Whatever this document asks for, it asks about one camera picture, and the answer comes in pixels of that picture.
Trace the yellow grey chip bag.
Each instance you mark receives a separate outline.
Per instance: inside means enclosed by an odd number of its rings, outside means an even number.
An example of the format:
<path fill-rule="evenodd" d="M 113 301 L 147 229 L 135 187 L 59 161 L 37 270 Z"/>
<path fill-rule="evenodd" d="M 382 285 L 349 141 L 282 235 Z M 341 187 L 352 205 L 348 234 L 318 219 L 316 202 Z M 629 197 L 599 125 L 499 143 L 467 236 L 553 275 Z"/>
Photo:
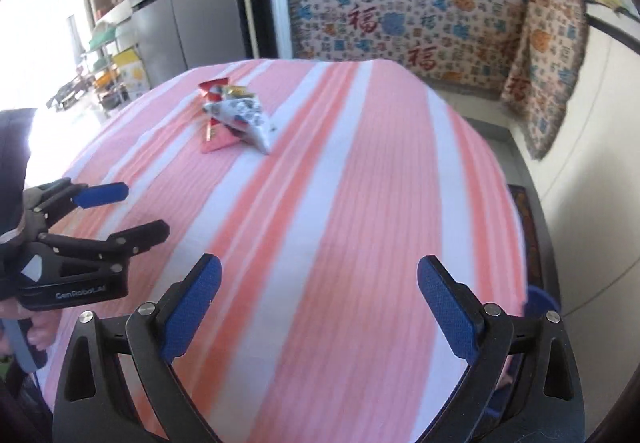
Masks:
<path fill-rule="evenodd" d="M 255 94 L 242 85 L 226 84 L 220 89 L 223 99 L 254 98 Z"/>

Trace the green storage rack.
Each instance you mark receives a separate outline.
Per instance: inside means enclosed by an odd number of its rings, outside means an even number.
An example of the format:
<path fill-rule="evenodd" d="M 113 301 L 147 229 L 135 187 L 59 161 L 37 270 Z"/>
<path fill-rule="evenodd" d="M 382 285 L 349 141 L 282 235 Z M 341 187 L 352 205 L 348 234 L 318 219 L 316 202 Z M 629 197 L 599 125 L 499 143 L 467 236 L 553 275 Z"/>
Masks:
<path fill-rule="evenodd" d="M 104 114 L 126 102 L 128 92 L 120 79 L 115 56 L 119 53 L 114 25 L 99 25 L 98 34 L 84 47 L 80 40 L 74 16 L 68 18 L 76 71 L 47 101 L 46 107 L 55 111 L 69 110 L 84 96 L 93 94 Z"/>

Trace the patterned fu cloth cover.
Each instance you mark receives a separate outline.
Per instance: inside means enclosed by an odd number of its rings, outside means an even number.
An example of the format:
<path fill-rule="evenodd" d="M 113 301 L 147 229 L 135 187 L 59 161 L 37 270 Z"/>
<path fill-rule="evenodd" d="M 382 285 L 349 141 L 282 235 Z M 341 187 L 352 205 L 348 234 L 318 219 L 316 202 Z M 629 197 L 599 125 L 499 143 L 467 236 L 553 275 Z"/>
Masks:
<path fill-rule="evenodd" d="M 520 125 L 544 158 L 584 60 L 584 0 L 288 0 L 293 53 L 388 59 L 416 76 L 475 90 Z"/>

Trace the red long snack wrapper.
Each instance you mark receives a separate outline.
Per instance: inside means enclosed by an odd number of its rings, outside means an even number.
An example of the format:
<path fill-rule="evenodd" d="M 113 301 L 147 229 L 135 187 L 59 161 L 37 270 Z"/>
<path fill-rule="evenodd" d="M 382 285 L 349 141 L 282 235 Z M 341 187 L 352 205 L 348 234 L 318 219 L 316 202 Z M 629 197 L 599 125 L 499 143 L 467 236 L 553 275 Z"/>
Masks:
<path fill-rule="evenodd" d="M 228 78 L 218 78 L 202 82 L 198 85 L 203 104 L 220 103 L 224 99 L 224 88 L 229 86 Z M 201 152 L 208 154 L 215 150 L 227 148 L 241 142 L 239 133 L 233 131 L 215 118 L 206 114 L 206 127 L 201 143 Z"/>

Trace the white grey snack wrapper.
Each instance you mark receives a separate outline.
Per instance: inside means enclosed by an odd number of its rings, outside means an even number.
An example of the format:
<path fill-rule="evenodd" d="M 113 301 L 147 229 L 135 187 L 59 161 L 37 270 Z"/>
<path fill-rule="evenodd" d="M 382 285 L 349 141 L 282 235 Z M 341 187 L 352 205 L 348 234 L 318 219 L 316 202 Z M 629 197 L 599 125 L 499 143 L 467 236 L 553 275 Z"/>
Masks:
<path fill-rule="evenodd" d="M 237 97 L 207 102 L 203 105 L 203 110 L 209 118 L 241 133 L 262 154 L 271 154 L 273 126 L 258 98 Z"/>

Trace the yellow cardboard box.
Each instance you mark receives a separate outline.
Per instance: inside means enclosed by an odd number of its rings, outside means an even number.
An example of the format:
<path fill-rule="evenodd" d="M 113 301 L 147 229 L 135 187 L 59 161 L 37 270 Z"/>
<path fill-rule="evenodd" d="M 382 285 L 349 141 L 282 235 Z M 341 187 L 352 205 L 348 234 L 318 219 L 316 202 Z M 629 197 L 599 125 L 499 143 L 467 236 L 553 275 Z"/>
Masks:
<path fill-rule="evenodd" d="M 137 99 L 151 90 L 142 59 L 133 47 L 113 56 L 120 82 L 131 99 Z"/>

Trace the pink striped tablecloth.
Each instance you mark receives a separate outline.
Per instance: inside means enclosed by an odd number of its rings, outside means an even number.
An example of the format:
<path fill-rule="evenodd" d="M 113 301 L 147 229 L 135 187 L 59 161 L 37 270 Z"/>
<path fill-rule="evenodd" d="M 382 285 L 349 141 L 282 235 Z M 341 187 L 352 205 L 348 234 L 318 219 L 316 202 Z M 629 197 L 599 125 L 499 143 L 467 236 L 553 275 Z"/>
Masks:
<path fill-rule="evenodd" d="M 239 132 L 201 152 L 198 85 L 218 78 L 260 100 L 270 155 Z M 59 234 L 170 227 L 99 315 L 157 300 L 204 253 L 220 259 L 220 289 L 175 368 L 227 442 L 420 437 L 464 371 L 416 283 L 424 255 L 511 314 L 526 300 L 520 219 L 490 147 L 388 60 L 192 69 L 114 118 L 68 173 L 129 195 L 74 212 Z"/>

